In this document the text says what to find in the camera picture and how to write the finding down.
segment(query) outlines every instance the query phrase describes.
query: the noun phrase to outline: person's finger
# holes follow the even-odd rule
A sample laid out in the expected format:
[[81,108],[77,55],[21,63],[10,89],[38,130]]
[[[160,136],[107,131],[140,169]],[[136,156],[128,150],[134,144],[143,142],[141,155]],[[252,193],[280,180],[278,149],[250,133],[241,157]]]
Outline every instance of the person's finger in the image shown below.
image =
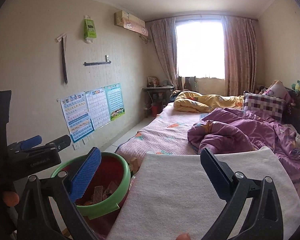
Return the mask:
[[191,240],[189,234],[181,234],[179,235],[176,240]]
[[2,192],[2,199],[8,207],[14,207],[20,201],[18,194],[11,191]]

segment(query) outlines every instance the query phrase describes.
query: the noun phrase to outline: bedsheet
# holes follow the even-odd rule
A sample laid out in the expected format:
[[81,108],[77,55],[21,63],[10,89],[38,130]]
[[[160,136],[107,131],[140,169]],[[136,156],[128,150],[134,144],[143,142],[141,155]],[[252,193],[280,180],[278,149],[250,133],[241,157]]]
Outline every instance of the bedsheet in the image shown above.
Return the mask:
[[148,126],[142,128],[134,137],[118,147],[115,153],[128,163],[137,158],[139,166],[147,151],[168,155],[196,154],[188,142],[187,132],[200,120],[200,113],[176,111],[169,103]]

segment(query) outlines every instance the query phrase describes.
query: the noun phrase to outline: pink curtain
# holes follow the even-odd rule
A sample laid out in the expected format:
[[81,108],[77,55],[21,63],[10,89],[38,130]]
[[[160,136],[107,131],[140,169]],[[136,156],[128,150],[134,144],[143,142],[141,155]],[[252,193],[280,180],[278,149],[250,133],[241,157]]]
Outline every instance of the pink curtain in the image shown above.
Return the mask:
[[170,83],[177,88],[177,34],[176,18],[149,22],[152,40],[164,73]]
[[221,21],[225,38],[226,95],[253,93],[258,53],[254,20],[222,16]]

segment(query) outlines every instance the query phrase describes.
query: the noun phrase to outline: educational poster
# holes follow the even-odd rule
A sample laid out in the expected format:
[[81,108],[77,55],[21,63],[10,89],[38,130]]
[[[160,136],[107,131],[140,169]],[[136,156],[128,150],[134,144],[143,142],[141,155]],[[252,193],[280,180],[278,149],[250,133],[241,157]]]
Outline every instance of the educational poster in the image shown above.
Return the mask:
[[109,123],[111,120],[105,88],[86,92],[86,98],[94,129]]
[[120,83],[106,86],[111,121],[124,114]]
[[94,131],[85,92],[61,99],[61,106],[73,142]]

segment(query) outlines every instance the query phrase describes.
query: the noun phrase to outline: stuffed toy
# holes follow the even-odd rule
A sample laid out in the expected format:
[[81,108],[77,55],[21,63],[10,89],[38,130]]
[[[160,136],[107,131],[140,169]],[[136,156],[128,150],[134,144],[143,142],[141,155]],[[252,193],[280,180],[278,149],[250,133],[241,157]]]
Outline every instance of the stuffed toy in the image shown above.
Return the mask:
[[291,87],[297,95],[300,95],[300,80],[298,80],[296,84],[292,84]]

